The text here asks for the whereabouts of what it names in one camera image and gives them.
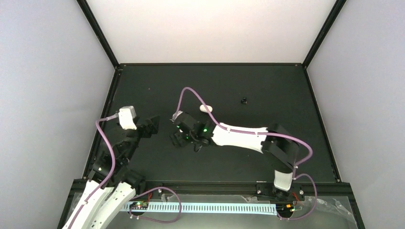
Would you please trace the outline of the white earbud charging case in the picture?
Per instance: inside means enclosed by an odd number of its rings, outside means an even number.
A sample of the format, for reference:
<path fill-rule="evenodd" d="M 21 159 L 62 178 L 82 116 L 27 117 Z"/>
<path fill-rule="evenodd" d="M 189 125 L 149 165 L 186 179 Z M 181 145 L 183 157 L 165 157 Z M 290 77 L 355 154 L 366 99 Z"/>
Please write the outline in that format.
<path fill-rule="evenodd" d="M 200 105 L 199 109 L 201 112 L 204 112 L 204 113 L 211 113 L 213 111 L 213 108 L 211 106 L 203 105 L 203 104 Z"/>

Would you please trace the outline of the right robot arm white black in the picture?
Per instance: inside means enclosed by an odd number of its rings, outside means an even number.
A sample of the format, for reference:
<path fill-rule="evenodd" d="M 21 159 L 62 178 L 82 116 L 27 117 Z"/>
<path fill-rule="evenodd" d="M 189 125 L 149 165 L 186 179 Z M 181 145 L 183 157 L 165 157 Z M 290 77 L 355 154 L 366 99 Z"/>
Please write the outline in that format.
<path fill-rule="evenodd" d="M 259 152 L 274 169 L 270 197 L 279 201 L 291 197 L 293 168 L 299 145 L 285 135 L 286 131 L 281 126 L 247 128 L 216 124 L 211 120 L 200 122 L 182 111 L 175 113 L 171 122 L 177 127 L 170 136 L 176 147 L 193 144 L 194 151 L 199 152 L 207 146 L 235 146 Z"/>

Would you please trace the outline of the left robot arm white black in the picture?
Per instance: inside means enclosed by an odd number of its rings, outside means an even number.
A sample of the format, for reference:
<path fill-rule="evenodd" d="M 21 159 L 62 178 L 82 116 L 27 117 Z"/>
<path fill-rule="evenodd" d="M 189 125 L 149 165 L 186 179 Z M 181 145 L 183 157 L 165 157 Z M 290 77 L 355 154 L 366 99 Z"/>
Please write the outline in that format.
<path fill-rule="evenodd" d="M 87 176 L 83 193 L 73 212 L 63 225 L 64 229 L 105 229 L 124 204 L 145 190 L 144 176 L 128 167 L 139 142 L 159 131 L 160 116 L 156 115 L 133 127 L 118 125 L 109 140 L 100 122 L 118 118 L 112 115 L 96 121 L 96 129 L 103 142 L 100 152 Z"/>

